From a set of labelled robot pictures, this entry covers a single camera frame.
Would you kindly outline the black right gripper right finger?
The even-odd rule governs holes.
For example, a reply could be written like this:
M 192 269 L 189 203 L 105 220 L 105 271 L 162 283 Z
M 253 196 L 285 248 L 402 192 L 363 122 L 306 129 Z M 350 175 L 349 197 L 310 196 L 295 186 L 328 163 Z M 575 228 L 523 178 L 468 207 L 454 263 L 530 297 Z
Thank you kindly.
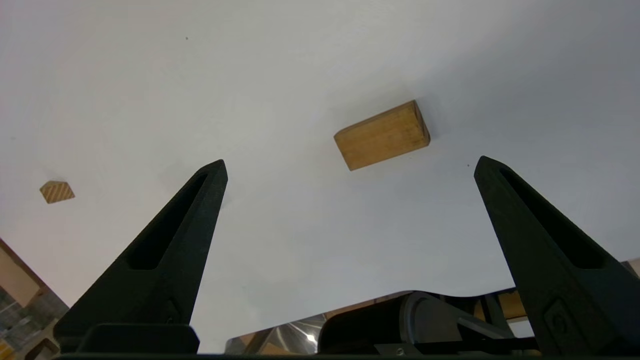
M 474 180 L 542 354 L 638 357 L 639 278 L 509 166 Z

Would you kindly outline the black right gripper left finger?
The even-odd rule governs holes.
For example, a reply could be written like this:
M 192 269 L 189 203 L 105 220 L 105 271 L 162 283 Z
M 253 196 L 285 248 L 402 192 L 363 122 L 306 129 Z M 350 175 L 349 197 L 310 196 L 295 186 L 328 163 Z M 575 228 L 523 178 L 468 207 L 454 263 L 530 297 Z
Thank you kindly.
M 190 321 L 227 186 L 201 167 L 55 324 L 62 355 L 194 355 Z

